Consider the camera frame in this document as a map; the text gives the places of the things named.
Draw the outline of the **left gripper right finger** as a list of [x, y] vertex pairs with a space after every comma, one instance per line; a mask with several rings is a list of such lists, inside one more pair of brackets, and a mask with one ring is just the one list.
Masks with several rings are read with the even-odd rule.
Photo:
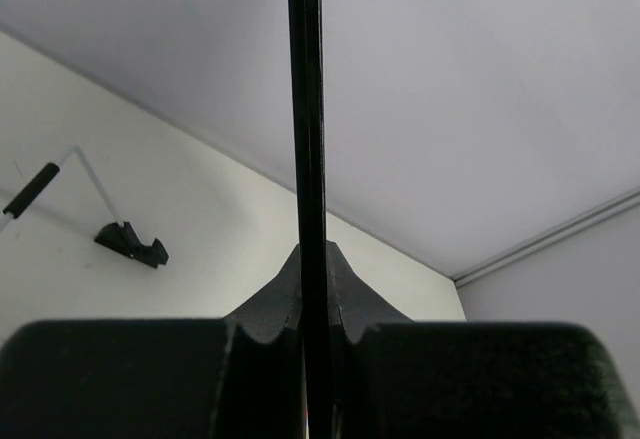
[[635, 438], [639, 418], [588, 329], [414, 321], [327, 246], [341, 438]]

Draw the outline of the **white board with black frame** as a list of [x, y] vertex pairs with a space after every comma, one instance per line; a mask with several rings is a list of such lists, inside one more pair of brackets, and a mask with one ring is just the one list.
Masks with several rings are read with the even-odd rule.
[[288, 0], [309, 436], [333, 436], [321, 0]]

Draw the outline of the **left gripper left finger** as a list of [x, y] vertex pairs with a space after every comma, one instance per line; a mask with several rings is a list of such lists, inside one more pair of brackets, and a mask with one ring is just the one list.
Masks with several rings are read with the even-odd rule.
[[5, 438], [300, 438], [293, 251], [222, 318], [38, 321], [1, 349]]

